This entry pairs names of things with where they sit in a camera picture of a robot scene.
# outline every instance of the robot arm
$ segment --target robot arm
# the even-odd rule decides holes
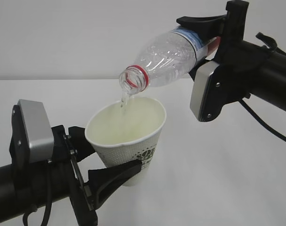
[[[243,40],[248,5],[231,0],[226,15],[177,19],[201,39],[221,38],[214,59],[204,60],[189,73],[194,80],[190,108],[199,121],[216,119],[224,105],[242,103],[251,94],[286,111],[286,53],[262,33],[256,37],[265,46]]]

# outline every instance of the black mount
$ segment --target black mount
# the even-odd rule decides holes
[[[84,131],[84,128],[70,127],[67,135],[64,126],[53,127],[52,158],[29,163],[22,112],[19,106],[13,107],[9,149],[12,164],[0,168],[0,222],[47,205],[47,197],[51,195],[52,202],[69,197],[80,226],[98,225],[96,210],[141,171],[142,162],[134,160],[111,168],[89,170],[89,180],[84,182],[77,163],[95,153]]]

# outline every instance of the bottle neck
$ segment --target bottle neck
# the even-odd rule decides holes
[[[121,88],[124,92],[134,95],[147,88],[149,76],[147,72],[138,65],[126,68],[119,77]]]

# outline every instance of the white background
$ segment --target white background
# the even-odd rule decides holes
[[[286,50],[286,0],[251,0],[245,39]],[[0,0],[0,79],[112,78],[181,16],[225,14],[226,0]]]
[[[222,0],[0,0],[0,79],[114,78],[150,38],[180,16],[225,13]],[[258,31],[286,50],[286,1],[253,0],[245,39]],[[193,82],[182,79],[143,94],[167,109],[149,173],[120,188],[98,210],[101,226],[286,226],[286,143],[265,131],[237,103],[210,123],[189,109]],[[117,80],[0,81],[0,166],[10,164],[11,108],[42,101],[51,126],[85,126],[119,98]],[[249,104],[286,134],[286,113],[252,97]],[[97,156],[80,164],[102,168]],[[43,208],[30,216],[39,225]],[[22,225],[21,218],[2,226]],[[74,226],[68,199],[53,204],[49,225]]]

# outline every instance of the white wall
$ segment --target white wall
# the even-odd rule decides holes
[[[226,0],[0,0],[0,79],[112,78],[181,16],[225,13]],[[286,1],[253,0],[258,31],[286,50]]]

